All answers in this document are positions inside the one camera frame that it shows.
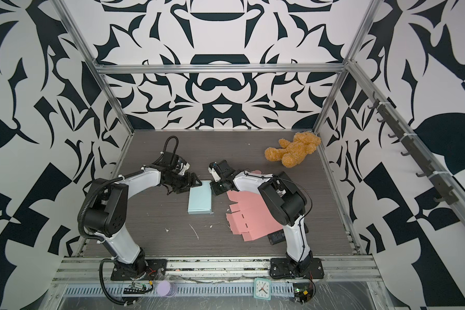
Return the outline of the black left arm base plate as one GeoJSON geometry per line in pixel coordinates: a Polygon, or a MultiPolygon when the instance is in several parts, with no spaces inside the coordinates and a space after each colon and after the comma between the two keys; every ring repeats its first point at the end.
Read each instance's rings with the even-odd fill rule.
{"type": "Polygon", "coordinates": [[[159,276],[164,276],[167,267],[166,259],[146,259],[125,264],[116,262],[111,275],[112,281],[133,281],[133,280],[156,280],[159,276]]]}

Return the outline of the pink paper box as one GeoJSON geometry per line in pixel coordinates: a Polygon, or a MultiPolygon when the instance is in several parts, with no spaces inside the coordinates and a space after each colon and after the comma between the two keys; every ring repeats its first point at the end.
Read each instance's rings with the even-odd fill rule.
{"type": "Polygon", "coordinates": [[[232,201],[231,212],[226,215],[229,226],[233,234],[242,235],[246,242],[282,229],[271,215],[258,190],[266,178],[262,178],[257,171],[253,176],[249,174],[245,171],[236,175],[233,184],[238,190],[227,192],[228,199],[232,201]]]}

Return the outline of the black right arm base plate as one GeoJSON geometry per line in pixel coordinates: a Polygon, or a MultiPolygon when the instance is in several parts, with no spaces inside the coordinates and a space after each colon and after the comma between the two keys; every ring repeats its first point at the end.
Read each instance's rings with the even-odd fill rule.
{"type": "Polygon", "coordinates": [[[271,258],[269,276],[273,279],[304,278],[320,280],[325,276],[319,258],[306,257],[300,263],[290,258],[271,258]]]}

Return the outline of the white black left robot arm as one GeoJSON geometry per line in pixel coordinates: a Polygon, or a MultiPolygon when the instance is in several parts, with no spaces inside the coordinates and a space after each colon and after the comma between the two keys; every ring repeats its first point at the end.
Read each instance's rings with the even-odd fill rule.
{"type": "Polygon", "coordinates": [[[127,205],[131,197],[153,187],[164,187],[167,194],[181,194],[202,182],[190,165],[175,150],[163,150],[151,164],[144,165],[135,173],[120,174],[106,180],[98,178],[89,192],[77,216],[77,229],[86,240],[95,240],[105,246],[110,258],[99,264],[99,282],[105,297],[119,306],[131,306],[136,299],[116,298],[105,286],[103,267],[111,262],[117,271],[129,280],[139,280],[149,275],[144,250],[136,244],[126,228],[127,205]]]}

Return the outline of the light blue paper box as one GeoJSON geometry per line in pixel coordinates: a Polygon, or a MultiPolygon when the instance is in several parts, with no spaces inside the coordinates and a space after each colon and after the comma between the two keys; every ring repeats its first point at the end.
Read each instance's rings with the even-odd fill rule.
{"type": "Polygon", "coordinates": [[[191,215],[212,213],[211,181],[202,181],[201,186],[191,188],[187,212],[191,215]]]}

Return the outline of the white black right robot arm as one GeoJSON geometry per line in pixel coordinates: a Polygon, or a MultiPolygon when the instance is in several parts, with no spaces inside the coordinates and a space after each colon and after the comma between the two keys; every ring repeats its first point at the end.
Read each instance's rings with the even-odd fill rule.
{"type": "Polygon", "coordinates": [[[259,194],[271,216],[283,227],[288,262],[299,271],[307,269],[313,259],[304,229],[307,199],[287,174],[235,170],[225,160],[210,163],[208,171],[214,180],[211,191],[215,196],[227,191],[259,194]]]}

